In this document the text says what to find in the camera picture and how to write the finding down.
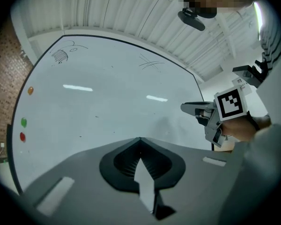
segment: black vent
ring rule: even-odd
[[[100,161],[100,173],[115,189],[139,193],[134,175],[140,159],[154,180],[155,190],[175,186],[185,172],[179,155],[146,138],[136,138],[107,153]]]
[[[125,176],[134,179],[136,166],[140,161],[139,142],[130,146],[114,158],[114,166]]]

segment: red magnet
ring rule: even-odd
[[[24,142],[26,140],[25,134],[24,133],[20,133],[20,139],[22,142]]]

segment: person's arm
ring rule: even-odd
[[[268,116],[261,118],[253,118],[260,129],[267,128],[271,125],[271,119]],[[226,120],[221,125],[223,135],[231,135],[240,141],[248,142],[257,133],[255,127],[246,119],[239,117]]]

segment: ceiling light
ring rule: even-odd
[[[259,4],[257,2],[254,2],[254,7],[255,7],[256,14],[257,14],[258,33],[259,33],[259,40],[260,40],[260,31],[261,31],[261,27],[263,25],[262,14],[261,14],[261,10],[260,10]]]
[[[74,89],[74,90],[81,90],[81,91],[89,91],[92,92],[91,88],[85,88],[80,86],[73,86],[73,85],[63,85],[64,88]]]
[[[166,101],[168,101],[167,99],[160,98],[160,97],[154,97],[154,96],[150,96],[150,95],[148,95],[147,98],[148,98],[148,99],[152,99],[152,100],[156,100],[156,101],[160,101],[160,102],[166,102]]]

